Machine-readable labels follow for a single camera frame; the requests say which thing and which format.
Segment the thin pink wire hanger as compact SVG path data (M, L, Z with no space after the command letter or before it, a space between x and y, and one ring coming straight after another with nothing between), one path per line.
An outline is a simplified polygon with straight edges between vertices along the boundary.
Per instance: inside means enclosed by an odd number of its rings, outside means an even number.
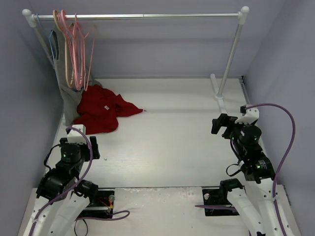
M78 23L78 15L75 14L74 26L72 29L73 34L73 70L74 70L74 79L76 89L80 90L84 88L84 91L88 90L89 81L91 77L91 67L93 62L93 53L95 46L95 36L96 36L96 26L93 26L93 43L91 49L91 56L89 62L89 69L87 69L87 59L86 59L86 48L85 48L85 39L88 37L90 32L83 34L80 24Z

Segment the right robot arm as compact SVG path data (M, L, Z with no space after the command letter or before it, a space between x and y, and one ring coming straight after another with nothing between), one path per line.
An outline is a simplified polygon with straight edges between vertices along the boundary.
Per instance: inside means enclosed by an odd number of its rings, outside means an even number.
M252 190L257 207L248 198L246 189L240 181L231 175L230 179L222 180L218 189L218 197L230 202L240 215L252 236L292 236L294 233L289 225L284 209L278 200L278 191L274 186L276 174L271 161L259 144L262 134L254 122L238 123L237 117L220 114L212 120L212 134L220 128L226 130L222 137L230 141L235 153L239 169Z

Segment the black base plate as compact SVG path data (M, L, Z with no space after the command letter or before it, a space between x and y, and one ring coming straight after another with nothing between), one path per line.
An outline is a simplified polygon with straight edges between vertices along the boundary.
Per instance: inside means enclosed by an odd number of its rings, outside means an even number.
M232 208L233 205L223 198L221 192L218 188L205 188L202 189L203 194L203 204L212 206L223 206L227 208ZM205 216L215 217L215 216L238 216L238 212L228 209L204 209Z
M115 190L101 188L93 201L79 214L79 217L111 219L115 200Z

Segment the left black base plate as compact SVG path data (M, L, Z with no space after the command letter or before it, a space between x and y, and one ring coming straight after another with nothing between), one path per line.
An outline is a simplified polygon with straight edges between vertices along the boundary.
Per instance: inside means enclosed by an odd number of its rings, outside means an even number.
M101 188L93 201L79 214L79 217L111 219L115 200L115 190Z

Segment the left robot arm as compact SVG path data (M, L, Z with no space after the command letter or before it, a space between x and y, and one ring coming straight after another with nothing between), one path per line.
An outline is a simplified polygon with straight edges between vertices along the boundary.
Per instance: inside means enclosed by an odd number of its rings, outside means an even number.
M98 201L98 186L80 173L84 162L100 158L96 137L89 144L62 138L57 147L61 159L40 181L25 236L64 236L83 209Z

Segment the white metal clothes rack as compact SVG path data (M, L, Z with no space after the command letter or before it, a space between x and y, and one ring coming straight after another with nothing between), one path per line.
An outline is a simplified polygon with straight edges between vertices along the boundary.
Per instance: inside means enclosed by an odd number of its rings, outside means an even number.
M66 20L79 21L105 21L105 20L140 20L140 19L181 19L181 18L236 18L238 26L235 32L232 47L229 53L227 64L224 70L223 78L218 87L216 87L216 99L219 103L221 111L225 111L223 102L223 91L225 88L227 76L230 71L232 60L234 58L236 48L239 42L243 25L246 22L250 8L243 6L237 13L203 13L203 14L85 14L85 15L65 15Z

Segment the grey t shirt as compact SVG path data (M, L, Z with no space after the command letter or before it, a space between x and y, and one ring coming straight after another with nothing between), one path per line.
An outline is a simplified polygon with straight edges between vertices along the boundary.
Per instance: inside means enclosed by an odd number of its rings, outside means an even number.
M69 88L66 83L65 73L68 72L69 77L72 73L72 64L69 62L69 69L65 68L65 39L63 34L55 28L53 30L53 46L56 51L54 62L55 73L60 89L60 94L63 99L63 109L65 124L71 126L75 119L80 115L77 112L77 107L81 101L83 89L77 91L75 87Z

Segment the tan plastic hanger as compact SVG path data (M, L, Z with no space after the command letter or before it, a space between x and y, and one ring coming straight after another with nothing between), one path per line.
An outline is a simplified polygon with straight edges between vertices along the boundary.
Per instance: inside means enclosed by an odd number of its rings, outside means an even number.
M65 65L65 80L67 83L67 86L69 88L73 87L73 77L69 77L69 61L68 61L68 45L67 45L67 36L66 36L66 32L65 29L63 28L61 21L60 21L60 17L59 17L59 13L57 10L53 10L53 19L55 22L55 25L57 27L57 29L62 33L63 38L64 38L64 65Z

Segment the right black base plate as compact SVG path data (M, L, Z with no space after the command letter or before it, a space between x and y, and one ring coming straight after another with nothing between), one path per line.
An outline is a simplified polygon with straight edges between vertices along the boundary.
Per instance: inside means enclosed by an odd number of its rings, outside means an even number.
M202 189L203 194L203 204L212 206L223 206L227 208L232 208L233 205L223 198L221 192L218 188L205 188ZM204 209L205 216L215 217L215 216L238 216L238 212L228 209Z

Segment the red t shirt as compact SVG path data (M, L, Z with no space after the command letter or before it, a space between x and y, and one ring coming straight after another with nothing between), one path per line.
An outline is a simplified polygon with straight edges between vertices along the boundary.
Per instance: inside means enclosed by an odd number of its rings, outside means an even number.
M118 128L118 117L130 117L143 111L120 94L100 85L88 86L77 107L79 117L73 123L84 125L87 135L110 133Z

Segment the pink plastic hanger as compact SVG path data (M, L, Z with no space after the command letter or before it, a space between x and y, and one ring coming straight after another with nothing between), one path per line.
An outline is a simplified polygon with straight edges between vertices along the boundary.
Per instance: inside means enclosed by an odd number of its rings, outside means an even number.
M79 91L85 87L86 82L85 36L77 22L77 15L74 17L74 23L69 25L66 12L61 10L59 21L65 36L65 52L67 53L65 65L69 65L67 61L69 58L72 66L71 78L70 80L66 78L66 82L70 88L75 87Z

